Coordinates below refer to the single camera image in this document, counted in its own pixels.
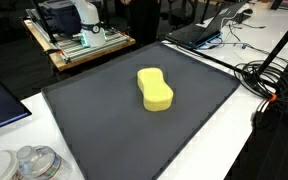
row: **chair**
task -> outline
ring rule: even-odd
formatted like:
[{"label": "chair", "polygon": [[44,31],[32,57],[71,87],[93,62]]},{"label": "chair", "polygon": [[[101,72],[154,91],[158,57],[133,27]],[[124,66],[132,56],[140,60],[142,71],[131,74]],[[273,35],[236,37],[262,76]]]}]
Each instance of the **chair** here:
[{"label": "chair", "polygon": [[[182,0],[181,8],[173,9],[173,3],[177,0],[168,0],[169,3],[169,11],[168,11],[168,22],[172,26],[173,30],[179,28],[179,26],[186,26],[194,22],[196,15],[196,8],[198,4],[198,0]],[[188,16],[186,15],[186,3],[187,1],[192,6],[192,12]]]}]

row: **table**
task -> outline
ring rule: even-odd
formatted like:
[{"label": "table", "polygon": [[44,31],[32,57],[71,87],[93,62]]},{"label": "table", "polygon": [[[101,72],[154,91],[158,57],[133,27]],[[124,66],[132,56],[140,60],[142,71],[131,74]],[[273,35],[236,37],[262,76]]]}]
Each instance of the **table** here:
[{"label": "table", "polygon": [[[254,25],[257,25],[260,22],[268,22],[269,19],[277,15],[288,16],[288,11],[268,11],[261,5],[262,3],[259,3],[254,8],[256,11],[255,15],[265,15],[265,18],[262,18],[262,20],[259,18]],[[239,33],[241,39],[248,40],[250,44],[253,43],[253,46],[264,48],[269,51],[274,47],[283,33],[286,32],[287,24],[288,17],[280,18],[279,22],[271,21],[271,23],[265,24],[269,30],[276,29],[276,31],[268,33],[270,34],[270,36],[267,36],[268,38],[275,39],[275,41],[270,42],[266,42],[269,39],[264,38],[259,38],[257,42],[252,38],[247,38],[250,33],[256,35],[255,37],[258,37],[258,33],[264,33],[257,29],[247,30],[245,28],[244,30],[247,30],[248,33],[244,35],[242,31],[236,31],[236,33]],[[229,50],[234,48],[236,47],[225,46],[222,49],[218,49],[219,51],[213,49],[208,53],[212,54],[214,57],[226,55],[231,56],[232,60],[228,62],[233,65],[238,62],[245,62],[246,60],[239,58],[233,52],[229,52]],[[288,59],[288,48],[283,52],[286,54],[280,55],[283,55],[283,57]],[[202,58],[196,59],[232,74],[231,70],[211,61]],[[224,179],[252,132],[251,120],[253,118],[253,113],[262,101],[261,98],[254,96],[245,88],[239,87],[236,92],[216,111],[216,113],[214,113],[210,120],[181,151],[159,179]],[[20,147],[25,145],[48,145],[72,164],[74,168],[74,176],[72,179],[83,179],[81,172],[77,168],[77,164],[74,161],[68,146],[65,144],[65,141],[42,95],[37,94],[32,96],[25,99],[23,103],[32,111],[33,115],[0,128],[0,150],[18,150]]]},{"label": "table", "polygon": [[[42,33],[32,24],[31,20],[24,20],[23,25],[25,26],[27,31],[29,31],[29,33],[32,34],[32,36],[41,45],[41,47],[43,48],[43,51],[48,50],[48,49],[53,49],[51,43],[49,43],[43,37]],[[66,69],[73,68],[77,65],[80,65],[80,64],[83,64],[85,62],[88,62],[88,61],[94,60],[96,58],[102,57],[104,55],[116,52],[118,50],[121,50],[123,48],[129,47],[129,46],[134,45],[134,44],[135,44],[135,39],[130,38],[129,41],[125,41],[122,44],[117,44],[117,45],[112,46],[108,49],[103,49],[103,50],[97,51],[97,52],[93,53],[92,55],[89,55],[89,56],[87,56],[81,60],[72,61],[72,62],[68,62],[68,63],[65,63],[63,58],[56,53],[50,54],[49,57],[50,57],[51,62],[55,65],[55,67],[58,71],[64,71]]]}]

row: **sponge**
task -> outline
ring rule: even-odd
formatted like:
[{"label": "sponge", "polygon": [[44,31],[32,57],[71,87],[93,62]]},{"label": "sponge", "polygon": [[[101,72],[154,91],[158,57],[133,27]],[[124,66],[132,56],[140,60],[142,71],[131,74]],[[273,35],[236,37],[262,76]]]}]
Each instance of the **sponge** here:
[{"label": "sponge", "polygon": [[137,72],[137,84],[143,93],[143,104],[148,111],[163,111],[172,104],[173,91],[165,83],[158,68],[145,68]]}]

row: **black mat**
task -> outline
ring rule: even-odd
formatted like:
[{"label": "black mat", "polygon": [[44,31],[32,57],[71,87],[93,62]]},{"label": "black mat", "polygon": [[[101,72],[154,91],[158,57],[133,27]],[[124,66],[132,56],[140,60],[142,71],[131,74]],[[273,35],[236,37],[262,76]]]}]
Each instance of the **black mat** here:
[{"label": "black mat", "polygon": [[[162,69],[173,89],[167,111],[144,109],[136,74],[145,67]],[[238,85],[232,76],[156,43],[43,94],[85,178],[147,180],[160,175]]]}]

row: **white device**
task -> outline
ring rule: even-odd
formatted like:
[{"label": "white device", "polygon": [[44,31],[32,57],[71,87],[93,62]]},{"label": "white device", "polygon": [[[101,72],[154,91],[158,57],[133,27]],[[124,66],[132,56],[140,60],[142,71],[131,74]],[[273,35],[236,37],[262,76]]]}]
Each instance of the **white device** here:
[{"label": "white device", "polygon": [[104,29],[98,17],[96,7],[87,0],[71,0],[81,18],[81,42],[85,47],[97,47],[105,44]]}]

